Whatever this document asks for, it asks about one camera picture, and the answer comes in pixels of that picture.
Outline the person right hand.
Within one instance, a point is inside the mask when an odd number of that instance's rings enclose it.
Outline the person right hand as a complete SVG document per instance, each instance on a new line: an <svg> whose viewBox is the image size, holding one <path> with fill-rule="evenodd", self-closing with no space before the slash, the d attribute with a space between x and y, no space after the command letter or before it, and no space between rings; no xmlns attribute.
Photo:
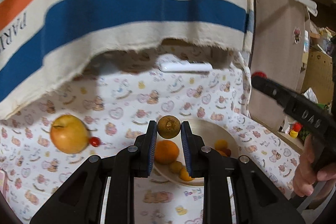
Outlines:
<svg viewBox="0 0 336 224"><path fill-rule="evenodd" d="M311 142L311 135L306 137L303 152L299 157L299 165L297 166L293 178L293 189L296 195L300 197L311 196L314 192L313 184L318 182L326 182L322 190L316 195L316 200L325 199L335 186L335 163L330 164L317 173L312 168L315 154Z"/></svg>

